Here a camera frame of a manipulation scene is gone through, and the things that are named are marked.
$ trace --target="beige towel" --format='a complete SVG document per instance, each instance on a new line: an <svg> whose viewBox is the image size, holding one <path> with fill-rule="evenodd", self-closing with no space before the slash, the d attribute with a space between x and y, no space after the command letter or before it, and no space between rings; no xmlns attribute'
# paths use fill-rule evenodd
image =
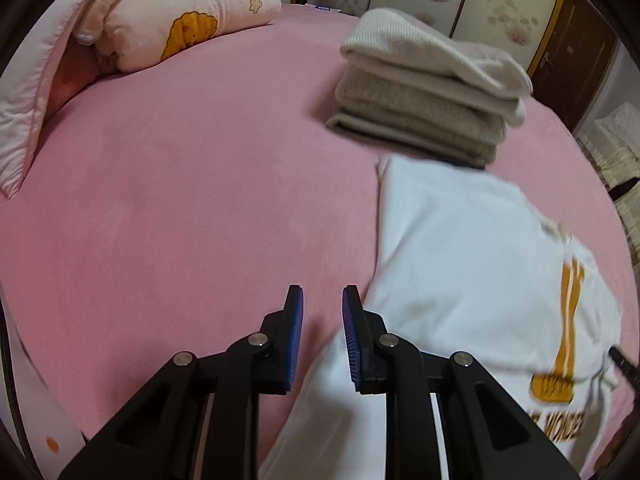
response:
<svg viewBox="0 0 640 480"><path fill-rule="evenodd" d="M425 132L417 134L408 130L407 127L410 127L410 124L407 124L406 117L387 114L386 118L389 117L393 117L391 122L395 125L381 124L375 118L368 120L346 110L340 110L327 120L326 125L338 134L399 144L413 150L427 152L445 162L473 168L484 168L489 162L495 160L495 146L473 142L464 137L443 135L437 128L428 134Z"/></svg>
<svg viewBox="0 0 640 480"><path fill-rule="evenodd" d="M367 11L341 54L366 72L503 117L520 126L525 70L505 51L453 41L395 9Z"/></svg>
<svg viewBox="0 0 640 480"><path fill-rule="evenodd" d="M498 115L475 110L351 66L347 67L338 83L335 97L342 108L358 116L421 135L437 132L440 140L464 137L469 146L478 142L496 146L506 138L505 121ZM451 139L448 142L455 144L462 140Z"/></svg>

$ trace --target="bed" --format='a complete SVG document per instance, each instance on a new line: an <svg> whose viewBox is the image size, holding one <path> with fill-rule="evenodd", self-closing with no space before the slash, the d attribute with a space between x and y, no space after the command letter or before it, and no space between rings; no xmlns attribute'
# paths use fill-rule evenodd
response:
<svg viewBox="0 0 640 480"><path fill-rule="evenodd" d="M91 438L173 354L223 351L305 291L294 394L261 402L259 460L372 279L376 162L324 127L356 18L287 5L274 23L112 76L49 120L21 190L0 204L0 275L36 368ZM488 170L596 256L639 352L625 234L556 115L533 99ZM633 403L621 381L600 450Z"/></svg>

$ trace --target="blue gripper pad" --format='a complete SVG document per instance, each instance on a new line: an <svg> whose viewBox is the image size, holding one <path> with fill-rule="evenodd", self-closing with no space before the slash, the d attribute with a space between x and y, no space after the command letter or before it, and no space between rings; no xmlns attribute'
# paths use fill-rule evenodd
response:
<svg viewBox="0 0 640 480"><path fill-rule="evenodd" d="M362 307L358 288L349 285L342 291L342 322L347 339L351 381L361 394L385 391L386 367L376 356L375 341L386 333L383 319Z"/></svg>
<svg viewBox="0 0 640 480"><path fill-rule="evenodd" d="M289 343L287 344L285 362L288 392L291 391L293 381L296 379L296 365L298 364L298 350L300 349L300 335L302 334L303 310L304 297L302 288L297 285L291 285L284 306L286 319L291 319L291 330L289 332Z"/></svg>

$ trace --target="orange dot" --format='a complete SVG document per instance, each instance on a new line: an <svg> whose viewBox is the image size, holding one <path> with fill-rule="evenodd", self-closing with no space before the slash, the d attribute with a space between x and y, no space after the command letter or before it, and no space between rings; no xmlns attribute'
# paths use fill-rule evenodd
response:
<svg viewBox="0 0 640 480"><path fill-rule="evenodd" d="M52 453L58 453L60 451L60 446L58 445L58 443L52 439L50 436L47 437L47 447L49 447L49 450Z"/></svg>

